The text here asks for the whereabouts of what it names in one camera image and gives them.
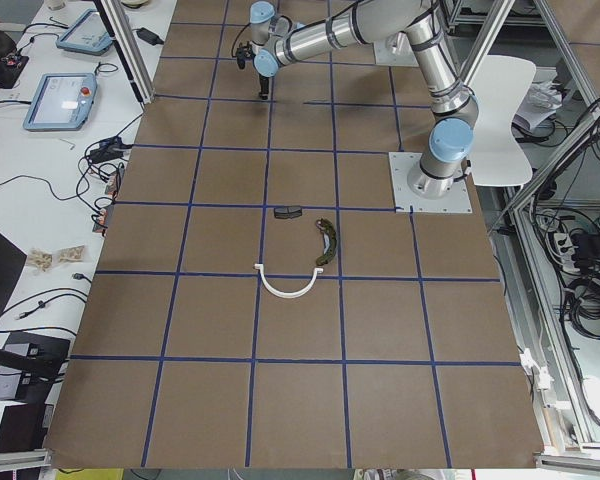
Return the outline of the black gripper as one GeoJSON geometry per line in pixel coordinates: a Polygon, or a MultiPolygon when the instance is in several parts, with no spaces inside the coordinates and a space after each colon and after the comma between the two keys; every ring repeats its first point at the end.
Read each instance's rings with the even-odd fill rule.
{"type": "Polygon", "coordinates": [[[269,95],[271,79],[269,77],[259,74],[258,80],[259,80],[259,95],[269,95]]]}

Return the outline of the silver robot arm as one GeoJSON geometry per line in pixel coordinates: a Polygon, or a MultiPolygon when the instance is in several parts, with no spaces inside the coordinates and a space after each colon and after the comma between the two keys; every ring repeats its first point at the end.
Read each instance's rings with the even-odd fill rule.
{"type": "Polygon", "coordinates": [[[253,62],[269,95],[269,80],[288,65],[352,45],[370,45],[396,35],[406,37],[431,97],[435,124],[419,163],[408,174],[410,189],[422,198],[438,199],[455,182],[455,172],[474,143],[479,109],[475,94],[460,78],[443,46],[437,1],[355,1],[310,24],[280,14],[267,1],[252,3],[250,40],[236,54],[240,68],[253,62]]]}

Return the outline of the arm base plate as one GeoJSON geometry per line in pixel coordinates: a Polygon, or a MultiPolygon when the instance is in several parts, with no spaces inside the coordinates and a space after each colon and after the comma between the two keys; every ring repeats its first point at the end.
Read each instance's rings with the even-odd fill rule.
{"type": "Polygon", "coordinates": [[[415,55],[404,32],[373,43],[375,64],[389,67],[417,67],[415,55]]]}
{"type": "Polygon", "coordinates": [[[428,177],[418,152],[389,152],[389,165],[397,213],[471,214],[472,205],[461,169],[447,179],[428,177]]]}

